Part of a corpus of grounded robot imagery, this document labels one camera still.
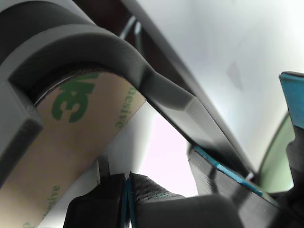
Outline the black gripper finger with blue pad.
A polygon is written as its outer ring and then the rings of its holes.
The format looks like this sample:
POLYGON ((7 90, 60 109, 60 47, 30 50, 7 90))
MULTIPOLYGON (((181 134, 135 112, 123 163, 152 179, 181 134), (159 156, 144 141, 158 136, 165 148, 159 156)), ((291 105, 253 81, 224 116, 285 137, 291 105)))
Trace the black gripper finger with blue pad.
POLYGON ((218 195, 186 198, 144 175, 129 175, 129 215, 134 228, 240 228, 235 206, 218 195))

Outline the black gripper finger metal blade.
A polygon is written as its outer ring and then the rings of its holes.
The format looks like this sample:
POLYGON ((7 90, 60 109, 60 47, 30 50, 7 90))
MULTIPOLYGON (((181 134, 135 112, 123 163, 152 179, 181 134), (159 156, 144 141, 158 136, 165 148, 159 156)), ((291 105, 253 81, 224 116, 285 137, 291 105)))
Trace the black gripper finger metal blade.
POLYGON ((127 220, 125 174, 110 174, 106 156, 97 158, 97 186, 68 205, 65 228, 125 228, 127 220))

